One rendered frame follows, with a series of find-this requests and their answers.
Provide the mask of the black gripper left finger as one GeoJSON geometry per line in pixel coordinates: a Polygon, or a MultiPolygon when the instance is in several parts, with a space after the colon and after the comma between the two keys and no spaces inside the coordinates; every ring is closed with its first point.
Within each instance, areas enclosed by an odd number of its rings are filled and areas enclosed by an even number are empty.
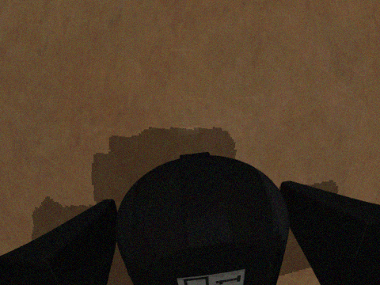
{"type": "Polygon", "coordinates": [[[114,199],[0,256],[0,285],[107,285],[116,248],[114,199]]]}

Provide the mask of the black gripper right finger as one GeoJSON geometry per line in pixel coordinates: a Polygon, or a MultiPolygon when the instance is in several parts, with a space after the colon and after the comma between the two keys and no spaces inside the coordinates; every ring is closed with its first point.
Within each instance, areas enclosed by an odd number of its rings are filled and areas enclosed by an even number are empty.
{"type": "Polygon", "coordinates": [[[295,181],[281,194],[320,285],[380,285],[380,205],[295,181]]]}

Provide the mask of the dark grey controller unit with green rocker switches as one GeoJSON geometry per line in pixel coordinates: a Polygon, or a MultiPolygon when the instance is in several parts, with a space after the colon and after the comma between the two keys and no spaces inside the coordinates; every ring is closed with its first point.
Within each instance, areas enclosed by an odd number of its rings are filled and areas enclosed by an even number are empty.
{"type": "Polygon", "coordinates": [[[289,224],[265,173],[205,152],[143,174],[115,235],[133,285],[276,285],[289,224]]]}

